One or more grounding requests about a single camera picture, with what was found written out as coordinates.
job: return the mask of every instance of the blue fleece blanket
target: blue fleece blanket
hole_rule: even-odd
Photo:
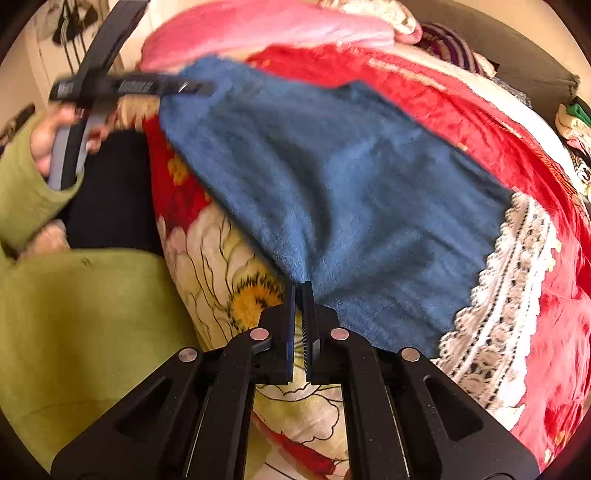
[[[511,192],[361,83],[215,57],[184,73],[216,92],[163,99],[163,130],[253,245],[375,346],[438,356]]]

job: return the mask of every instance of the red blanket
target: red blanket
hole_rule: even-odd
[[[560,167],[525,128],[464,83],[400,57],[354,47],[270,47],[249,61],[326,87],[364,81],[550,214],[562,250],[543,283],[525,410],[512,431],[543,468],[579,425],[589,390],[591,235],[586,212]]]

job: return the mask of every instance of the pink fabric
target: pink fabric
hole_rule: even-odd
[[[585,146],[585,144],[583,142],[581,142],[581,139],[579,137],[569,138],[567,143],[571,147],[576,148],[576,149],[580,150],[581,152],[585,152],[587,155],[591,155],[591,152],[587,149],[587,146]]]
[[[417,26],[414,29],[413,33],[406,34],[394,31],[394,40],[399,41],[400,43],[406,43],[408,45],[414,45],[415,43],[419,43],[422,37],[423,28],[421,27],[420,23],[417,23]]]
[[[390,47],[394,30],[379,18],[299,0],[224,0],[190,8],[155,30],[144,42],[139,68],[164,70],[236,48],[327,43]]]

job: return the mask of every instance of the green sleeve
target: green sleeve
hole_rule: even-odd
[[[31,133],[42,120],[32,117],[0,158],[0,269],[8,265],[6,252],[22,251],[30,238],[76,194],[76,185],[51,190],[37,171],[29,147]]]

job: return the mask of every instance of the green sweater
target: green sweater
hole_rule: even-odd
[[[82,180],[47,187],[29,149],[37,123],[0,159],[0,408],[49,470],[63,446],[197,339],[161,257],[93,249],[14,261]]]

